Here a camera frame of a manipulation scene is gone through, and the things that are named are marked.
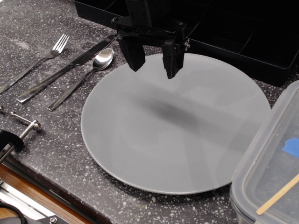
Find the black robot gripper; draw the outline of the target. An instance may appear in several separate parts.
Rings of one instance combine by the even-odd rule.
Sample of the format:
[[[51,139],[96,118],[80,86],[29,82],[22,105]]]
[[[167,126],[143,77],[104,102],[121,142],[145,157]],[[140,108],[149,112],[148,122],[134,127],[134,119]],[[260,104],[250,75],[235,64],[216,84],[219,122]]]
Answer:
[[[186,24],[171,16],[169,0],[127,0],[128,16],[114,17],[111,23],[123,36],[141,36],[145,45],[162,44],[163,63],[168,79],[183,68],[184,53],[190,47],[185,36]],[[128,39],[118,39],[121,51],[133,71],[145,63],[141,44]]]

